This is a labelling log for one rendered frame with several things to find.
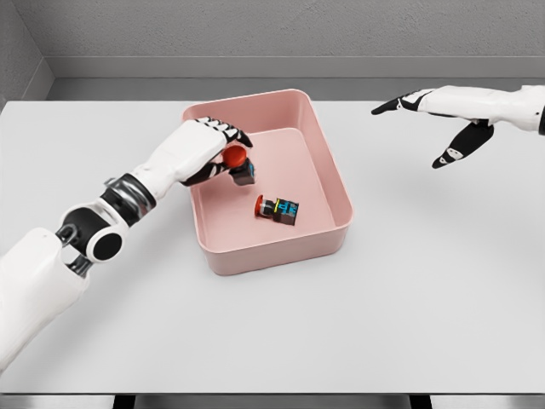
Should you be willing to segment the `red button industrial switch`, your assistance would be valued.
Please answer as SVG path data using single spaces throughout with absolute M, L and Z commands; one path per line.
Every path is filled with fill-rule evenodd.
M 276 198 L 274 201 L 265 199 L 259 195 L 255 202 L 254 213 L 257 217 L 263 217 L 273 222 L 289 226 L 295 225 L 299 210 L 299 204 L 286 199 Z
M 242 146 L 230 146 L 222 153 L 224 165 L 229 175 L 238 186 L 255 184 L 255 166 Z

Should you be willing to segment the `pink plastic basket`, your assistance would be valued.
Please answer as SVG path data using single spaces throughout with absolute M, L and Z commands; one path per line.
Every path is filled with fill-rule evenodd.
M 199 245 L 209 267 L 233 275 L 338 251 L 353 207 L 308 95 L 286 89 L 198 103 L 185 120 L 210 116 L 243 130 L 255 184 L 223 173 L 191 187 Z M 255 216 L 259 195 L 299 204 L 294 226 Z

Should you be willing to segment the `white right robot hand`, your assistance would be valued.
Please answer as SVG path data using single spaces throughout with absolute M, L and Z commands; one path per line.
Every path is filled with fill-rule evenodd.
M 511 122 L 514 113 L 511 97 L 506 91 L 456 86 L 419 89 L 387 101 L 371 113 L 380 115 L 397 110 L 468 121 L 468 125 L 433 161 L 434 169 L 453 164 L 474 153 L 494 135 L 494 124 Z

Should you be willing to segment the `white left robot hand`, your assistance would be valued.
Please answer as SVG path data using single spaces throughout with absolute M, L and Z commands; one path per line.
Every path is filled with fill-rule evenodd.
M 187 120 L 156 149 L 149 170 L 163 182 L 195 185 L 233 167 L 216 159 L 229 147 L 247 149 L 253 143 L 244 131 L 220 120 Z

